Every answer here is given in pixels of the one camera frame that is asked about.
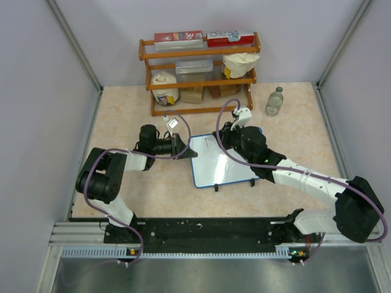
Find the cardboard box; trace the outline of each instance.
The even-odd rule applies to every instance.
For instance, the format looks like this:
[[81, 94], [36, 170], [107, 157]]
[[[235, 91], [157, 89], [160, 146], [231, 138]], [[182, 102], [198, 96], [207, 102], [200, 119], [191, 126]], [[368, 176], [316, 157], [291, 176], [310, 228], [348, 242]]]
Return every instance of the cardboard box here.
[[155, 50], [202, 48], [202, 31], [162, 32], [155, 34]]
[[187, 103], [201, 103], [204, 87], [186, 87], [181, 91], [181, 100]]
[[254, 33], [246, 31], [209, 32], [206, 35], [208, 47], [249, 45], [254, 40]]
[[230, 85], [214, 85], [208, 87], [210, 95], [214, 99], [222, 98], [223, 96], [230, 96], [240, 92], [242, 89], [241, 84], [230, 84]]

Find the brown box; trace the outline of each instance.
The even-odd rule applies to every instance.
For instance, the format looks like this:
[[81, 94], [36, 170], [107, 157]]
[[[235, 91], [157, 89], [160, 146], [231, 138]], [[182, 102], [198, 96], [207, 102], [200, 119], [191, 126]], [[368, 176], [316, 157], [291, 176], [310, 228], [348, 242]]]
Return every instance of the brown box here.
[[186, 87], [181, 91], [181, 100], [187, 103], [201, 103], [203, 87]]
[[209, 92], [214, 99], [222, 98], [223, 96], [230, 96], [238, 93], [242, 89], [241, 84], [230, 84], [230, 85], [214, 85], [208, 87]]

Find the white wall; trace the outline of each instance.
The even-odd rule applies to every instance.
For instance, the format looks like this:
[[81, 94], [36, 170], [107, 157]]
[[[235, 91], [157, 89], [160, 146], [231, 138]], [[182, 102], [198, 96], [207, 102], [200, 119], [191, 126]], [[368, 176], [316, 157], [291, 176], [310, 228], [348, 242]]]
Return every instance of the white wall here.
[[0, 38], [0, 291], [33, 292], [97, 92], [45, 1], [3, 1]]
[[[391, 1], [375, 0], [324, 85], [350, 174], [369, 180], [391, 225]], [[387, 238], [391, 252], [391, 237]]]
[[253, 29], [259, 81], [317, 81], [362, 0], [57, 0], [103, 85], [145, 82], [155, 32]]

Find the white bag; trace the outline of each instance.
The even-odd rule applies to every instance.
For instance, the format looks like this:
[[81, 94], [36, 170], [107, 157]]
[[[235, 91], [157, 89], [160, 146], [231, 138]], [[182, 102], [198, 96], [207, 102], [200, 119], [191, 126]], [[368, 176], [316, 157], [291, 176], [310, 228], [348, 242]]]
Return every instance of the white bag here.
[[[176, 84], [177, 79], [174, 75], [165, 71], [160, 71], [152, 77], [151, 84]], [[179, 98], [179, 89], [152, 90], [155, 100], [162, 105], [174, 104]]]
[[222, 72], [228, 79], [241, 78], [255, 67], [255, 64], [259, 58], [260, 56], [257, 53], [236, 53], [231, 55], [223, 55]]

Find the wooden spice rack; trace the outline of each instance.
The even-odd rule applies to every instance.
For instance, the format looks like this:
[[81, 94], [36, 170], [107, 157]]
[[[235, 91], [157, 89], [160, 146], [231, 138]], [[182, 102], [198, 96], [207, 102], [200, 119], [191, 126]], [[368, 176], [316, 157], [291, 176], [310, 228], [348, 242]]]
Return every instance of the wooden spice rack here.
[[[247, 96], [247, 107], [249, 109], [253, 108], [251, 89], [250, 85], [257, 82], [257, 74], [255, 70], [252, 69], [248, 74], [243, 78], [238, 79], [216, 79], [209, 81], [194, 81], [194, 82], [178, 82], [176, 84], [161, 84], [161, 85], [152, 85], [152, 70], [174, 70], [175, 64], [160, 64], [160, 65], [150, 65], [149, 59], [160, 59], [160, 58], [176, 58], [176, 57], [192, 57], [192, 56], [206, 56], [206, 55], [221, 55], [221, 54], [234, 54], [234, 53], [252, 53], [261, 51], [261, 43], [259, 41], [258, 34], [254, 32], [255, 40], [251, 46], [235, 46], [235, 47], [221, 47], [221, 48], [205, 48], [197, 49], [190, 51], [169, 51], [169, 52], [151, 52], [147, 53], [145, 46], [153, 46], [155, 43], [153, 40], [140, 40], [139, 45], [139, 58], [145, 63], [145, 88], [151, 91], [151, 114], [152, 116], [163, 115], [163, 110], [155, 110], [155, 104], [157, 103], [155, 97], [153, 96], [152, 90], [159, 89], [177, 89], [184, 87], [208, 87], [212, 85], [230, 85], [230, 84], [244, 84], [245, 93]], [[213, 62], [213, 65], [221, 66], [222, 62], [216, 60]], [[194, 114], [194, 113], [208, 113], [208, 112], [219, 112], [220, 107], [200, 107], [200, 108], [191, 108], [191, 109], [176, 109], [181, 114]], [[235, 107], [230, 106], [225, 109], [225, 111], [231, 111]]]

